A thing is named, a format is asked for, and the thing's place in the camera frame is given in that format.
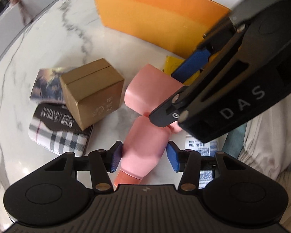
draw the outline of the white cloth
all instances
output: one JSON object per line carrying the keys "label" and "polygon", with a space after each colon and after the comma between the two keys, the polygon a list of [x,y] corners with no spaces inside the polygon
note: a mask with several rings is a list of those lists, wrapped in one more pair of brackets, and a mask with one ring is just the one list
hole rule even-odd
{"label": "white cloth", "polygon": [[289,204],[280,224],[291,232],[291,94],[248,122],[238,159],[286,189]]}
{"label": "white cloth", "polygon": [[291,94],[248,122],[238,159],[273,180],[291,164]]}

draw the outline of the pink bottle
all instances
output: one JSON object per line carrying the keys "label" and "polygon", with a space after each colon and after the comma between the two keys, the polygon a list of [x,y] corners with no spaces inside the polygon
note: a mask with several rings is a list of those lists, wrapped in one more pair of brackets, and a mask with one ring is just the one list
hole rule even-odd
{"label": "pink bottle", "polygon": [[[124,101],[129,108],[148,117],[151,111],[182,87],[181,82],[147,64],[128,85]],[[170,124],[169,128],[173,133],[182,130],[177,122]]]}
{"label": "pink bottle", "polygon": [[114,185],[139,184],[160,161],[170,136],[170,128],[157,127],[148,117],[138,117],[123,144],[121,169]]}

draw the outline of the cardboard box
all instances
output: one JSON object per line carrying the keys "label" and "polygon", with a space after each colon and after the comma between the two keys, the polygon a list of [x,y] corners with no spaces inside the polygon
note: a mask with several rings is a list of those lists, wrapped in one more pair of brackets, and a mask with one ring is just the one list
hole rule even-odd
{"label": "cardboard box", "polygon": [[105,59],[67,72],[60,81],[67,108],[82,130],[120,106],[124,78]]}

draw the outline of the round table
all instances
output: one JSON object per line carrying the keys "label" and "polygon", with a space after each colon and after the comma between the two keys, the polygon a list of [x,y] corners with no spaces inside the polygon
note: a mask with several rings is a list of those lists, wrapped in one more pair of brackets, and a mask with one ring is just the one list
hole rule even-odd
{"label": "round table", "polygon": [[[78,67],[105,58],[125,78],[124,90],[147,63],[162,69],[167,55],[175,56],[151,43],[104,27],[94,0],[59,0],[30,25],[13,43],[0,62],[0,227],[11,221],[3,206],[5,190],[57,155],[38,146],[28,136],[36,104],[29,100],[40,68]],[[86,151],[109,149],[125,137],[138,116],[125,106],[94,125]],[[185,132],[173,135],[184,148]],[[109,174],[111,181],[117,173]],[[146,184],[172,183],[178,186],[182,174],[175,173],[166,153],[142,181]],[[89,172],[80,180],[91,187]]]}

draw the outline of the pink bottle cap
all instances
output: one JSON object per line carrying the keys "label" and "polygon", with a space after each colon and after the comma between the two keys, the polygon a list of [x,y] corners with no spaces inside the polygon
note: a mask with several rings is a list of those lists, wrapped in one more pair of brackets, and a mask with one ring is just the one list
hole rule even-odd
{"label": "pink bottle cap", "polygon": [[140,179],[130,176],[127,173],[120,170],[113,184],[115,187],[118,187],[119,184],[138,185],[140,184],[140,182],[141,182]]}
{"label": "pink bottle cap", "polygon": [[[168,97],[183,87],[183,84],[154,66],[145,65],[128,85],[125,104],[140,115],[148,117]],[[182,129],[177,122],[169,125],[173,133]]]}

